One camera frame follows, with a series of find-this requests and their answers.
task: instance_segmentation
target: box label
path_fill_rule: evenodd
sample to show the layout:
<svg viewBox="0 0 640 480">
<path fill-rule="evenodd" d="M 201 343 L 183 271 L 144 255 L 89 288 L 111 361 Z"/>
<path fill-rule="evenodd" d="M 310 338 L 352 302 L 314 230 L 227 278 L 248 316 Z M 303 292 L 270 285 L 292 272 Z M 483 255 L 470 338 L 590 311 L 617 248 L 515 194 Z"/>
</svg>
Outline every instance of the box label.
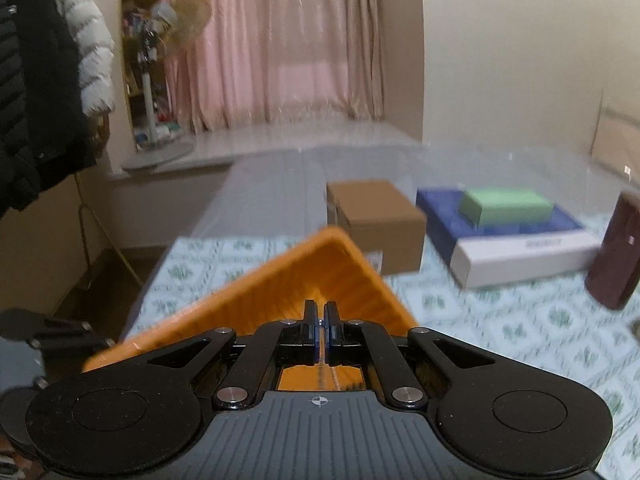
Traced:
<svg viewBox="0 0 640 480">
<path fill-rule="evenodd" d="M 376 272 L 380 273 L 382 270 L 382 251 L 371 251 L 370 253 L 365 253 L 364 257 L 371 264 L 371 267 L 376 269 Z"/>
</svg>

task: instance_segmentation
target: jacket sleeve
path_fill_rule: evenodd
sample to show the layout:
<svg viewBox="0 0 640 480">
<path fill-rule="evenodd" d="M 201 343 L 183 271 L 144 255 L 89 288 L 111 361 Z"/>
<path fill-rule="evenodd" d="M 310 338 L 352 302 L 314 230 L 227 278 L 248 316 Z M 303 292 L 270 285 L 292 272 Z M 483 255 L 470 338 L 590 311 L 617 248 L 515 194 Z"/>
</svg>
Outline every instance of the jacket sleeve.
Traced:
<svg viewBox="0 0 640 480">
<path fill-rule="evenodd" d="M 94 0 L 56 0 L 80 53 L 82 111 L 89 117 L 113 112 L 111 81 L 114 42 Z"/>
</svg>

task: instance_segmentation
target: black jacket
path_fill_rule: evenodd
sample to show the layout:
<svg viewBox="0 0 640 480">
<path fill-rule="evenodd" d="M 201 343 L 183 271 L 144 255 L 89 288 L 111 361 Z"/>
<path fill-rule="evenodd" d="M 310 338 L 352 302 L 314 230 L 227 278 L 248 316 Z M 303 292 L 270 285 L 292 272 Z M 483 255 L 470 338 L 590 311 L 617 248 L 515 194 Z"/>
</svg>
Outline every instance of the black jacket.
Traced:
<svg viewBox="0 0 640 480">
<path fill-rule="evenodd" d="M 37 198 L 39 191 L 95 164 L 88 120 L 82 113 L 78 48 L 58 13 L 56 1 L 6 0 L 2 7 L 0 216 L 9 207 L 23 209 Z M 18 52 L 11 38 L 11 23 L 15 25 Z M 22 70 L 17 72 L 16 59 L 22 62 Z M 20 92 L 20 74 L 24 92 Z M 5 92 L 1 90 L 3 82 L 11 83 Z M 34 171 L 38 182 L 34 180 Z"/>
</svg>

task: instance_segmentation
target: patterned tablecloth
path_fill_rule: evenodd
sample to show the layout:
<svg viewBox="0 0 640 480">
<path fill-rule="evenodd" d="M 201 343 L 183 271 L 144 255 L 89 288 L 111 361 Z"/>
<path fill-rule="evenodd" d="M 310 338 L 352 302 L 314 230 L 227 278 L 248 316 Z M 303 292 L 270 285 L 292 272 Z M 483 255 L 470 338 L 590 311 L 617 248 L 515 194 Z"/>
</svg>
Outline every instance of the patterned tablecloth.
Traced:
<svg viewBox="0 0 640 480">
<path fill-rule="evenodd" d="M 608 215 L 583 218 L 604 233 Z M 146 294 L 129 335 L 175 313 L 285 251 L 298 238 L 178 238 Z M 462 292 L 427 241 L 420 273 L 386 278 L 418 323 L 569 377 L 609 405 L 614 433 L 598 472 L 640 478 L 640 317 L 636 292 L 621 313 L 595 303 L 583 273 Z"/>
</svg>

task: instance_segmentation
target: maroon cylinder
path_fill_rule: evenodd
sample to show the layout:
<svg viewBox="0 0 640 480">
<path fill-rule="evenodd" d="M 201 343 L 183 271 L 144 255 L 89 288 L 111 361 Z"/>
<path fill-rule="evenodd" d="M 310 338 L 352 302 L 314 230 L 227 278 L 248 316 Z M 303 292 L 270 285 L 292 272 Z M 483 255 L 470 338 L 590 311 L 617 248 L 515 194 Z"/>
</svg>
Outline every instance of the maroon cylinder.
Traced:
<svg viewBox="0 0 640 480">
<path fill-rule="evenodd" d="M 623 191 L 584 285 L 603 306 L 622 310 L 639 280 L 640 197 Z"/>
</svg>

